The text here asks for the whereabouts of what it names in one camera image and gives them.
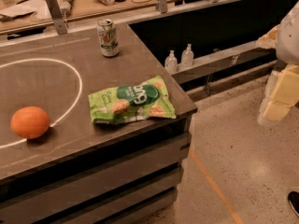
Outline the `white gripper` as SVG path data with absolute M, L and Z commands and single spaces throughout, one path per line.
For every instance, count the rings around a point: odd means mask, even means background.
M 259 37 L 256 46 L 262 49 L 276 47 L 278 26 Z M 299 102 L 299 66 L 288 64 L 281 71 L 273 70 L 269 76 L 262 100 L 258 123 L 273 126 L 282 121 Z

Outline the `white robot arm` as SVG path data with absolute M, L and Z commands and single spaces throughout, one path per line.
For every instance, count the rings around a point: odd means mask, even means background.
M 263 49 L 275 49 L 279 62 L 266 83 L 258 123 L 272 126 L 282 121 L 299 102 L 299 2 L 280 24 L 256 41 Z

